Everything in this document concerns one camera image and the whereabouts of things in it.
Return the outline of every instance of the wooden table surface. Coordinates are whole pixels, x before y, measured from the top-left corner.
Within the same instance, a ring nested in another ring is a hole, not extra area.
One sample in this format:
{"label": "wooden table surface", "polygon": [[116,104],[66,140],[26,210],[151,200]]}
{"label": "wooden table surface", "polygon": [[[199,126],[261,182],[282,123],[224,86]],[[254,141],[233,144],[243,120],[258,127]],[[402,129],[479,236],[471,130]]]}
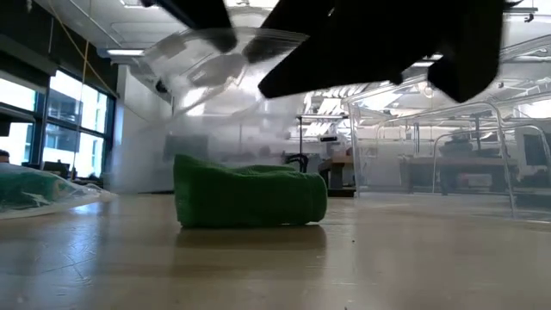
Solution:
{"label": "wooden table surface", "polygon": [[181,231],[167,195],[4,220],[0,309],[551,309],[549,225],[410,200],[259,230]]}

